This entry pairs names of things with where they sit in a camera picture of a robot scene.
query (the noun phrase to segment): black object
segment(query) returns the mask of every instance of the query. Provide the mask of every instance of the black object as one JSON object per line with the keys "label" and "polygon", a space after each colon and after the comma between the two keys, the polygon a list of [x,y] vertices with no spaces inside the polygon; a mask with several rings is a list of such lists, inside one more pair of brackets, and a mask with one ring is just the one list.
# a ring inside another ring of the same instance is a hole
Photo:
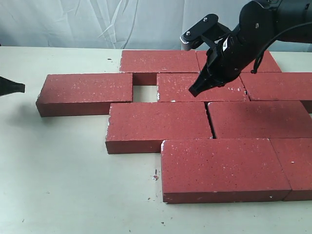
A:
{"label": "black object", "polygon": [[13,93],[25,93],[25,85],[0,77],[0,97]]}
{"label": "black object", "polygon": [[189,91],[222,87],[254,61],[256,74],[264,52],[276,40],[312,43],[312,0],[253,0],[241,10],[239,24],[229,30],[209,14],[181,37],[184,50],[209,46],[207,62]]}

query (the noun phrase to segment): table surface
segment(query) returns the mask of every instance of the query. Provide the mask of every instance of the table surface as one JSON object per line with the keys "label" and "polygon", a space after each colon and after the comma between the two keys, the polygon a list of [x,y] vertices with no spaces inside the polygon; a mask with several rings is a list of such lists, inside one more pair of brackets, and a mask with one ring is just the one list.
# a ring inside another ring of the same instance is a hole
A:
{"label": "table surface", "polygon": [[[312,72],[312,53],[272,55],[284,72]],[[108,155],[108,116],[40,118],[35,101],[47,74],[116,73],[120,57],[0,47],[0,76],[26,84],[25,94],[0,98],[1,234],[311,232],[311,201],[167,205],[152,178],[160,154]],[[156,102],[156,87],[134,95]]]}

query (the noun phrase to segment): white curtain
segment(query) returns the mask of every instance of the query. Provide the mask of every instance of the white curtain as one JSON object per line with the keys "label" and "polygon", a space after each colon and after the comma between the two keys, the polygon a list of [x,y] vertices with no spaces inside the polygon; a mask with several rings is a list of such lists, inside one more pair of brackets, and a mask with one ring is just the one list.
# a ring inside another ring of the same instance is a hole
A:
{"label": "white curtain", "polygon": [[[0,0],[3,46],[181,49],[180,35],[214,13],[233,29],[249,0]],[[271,51],[309,51],[276,42]]]}

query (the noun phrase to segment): red brick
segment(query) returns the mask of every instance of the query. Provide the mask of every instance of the red brick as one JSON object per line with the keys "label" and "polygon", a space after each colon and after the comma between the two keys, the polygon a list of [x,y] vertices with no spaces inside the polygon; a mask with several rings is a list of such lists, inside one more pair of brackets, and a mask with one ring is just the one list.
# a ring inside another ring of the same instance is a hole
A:
{"label": "red brick", "polygon": [[251,100],[299,100],[312,113],[312,73],[243,73]]}
{"label": "red brick", "polygon": [[290,192],[268,139],[167,140],[161,151],[163,201],[280,201]]}
{"label": "red brick", "polygon": [[211,137],[204,103],[113,103],[106,148],[109,154],[159,153],[166,139]]}
{"label": "red brick", "polygon": [[64,74],[47,76],[36,106],[42,117],[107,115],[132,101],[132,74]]}
{"label": "red brick", "polygon": [[124,50],[121,72],[134,74],[134,85],[156,85],[157,73],[199,73],[195,51]]}
{"label": "red brick", "polygon": [[[200,69],[202,69],[207,61],[206,51],[197,51],[196,52],[198,64]],[[254,61],[250,63],[245,69],[243,69],[243,73],[250,73],[250,71],[254,68]],[[258,72],[282,72],[275,59],[271,55],[269,51],[264,53],[263,60],[258,68]]]}
{"label": "red brick", "polygon": [[216,138],[309,138],[312,119],[300,101],[211,102]]}
{"label": "red brick", "polygon": [[292,191],[285,201],[312,200],[312,139],[271,139]]}
{"label": "red brick", "polygon": [[196,81],[198,74],[158,74],[157,86],[160,102],[164,101],[247,101],[244,85],[238,78],[222,88],[213,88],[194,97],[189,88]]}

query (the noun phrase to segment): cable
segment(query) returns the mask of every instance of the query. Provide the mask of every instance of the cable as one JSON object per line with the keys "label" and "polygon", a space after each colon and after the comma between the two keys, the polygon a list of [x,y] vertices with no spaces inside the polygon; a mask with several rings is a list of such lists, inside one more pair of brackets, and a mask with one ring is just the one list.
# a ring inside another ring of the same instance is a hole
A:
{"label": "cable", "polygon": [[312,21],[311,22],[307,22],[307,23],[302,23],[302,24],[298,24],[296,26],[293,26],[291,28],[288,28],[286,30],[284,30],[283,32],[277,34],[275,37],[273,37],[263,48],[262,50],[259,52],[259,54],[257,55],[255,61],[254,61],[254,64],[253,64],[253,70],[251,70],[251,73],[253,74],[256,74],[257,71],[258,71],[258,68],[262,62],[262,59],[263,59],[263,56],[264,56],[264,52],[277,40],[278,37],[280,37],[282,34],[292,30],[292,29],[295,29],[295,28],[299,28],[299,27],[302,27],[302,26],[306,26],[306,25],[309,25],[309,24],[312,24]]}

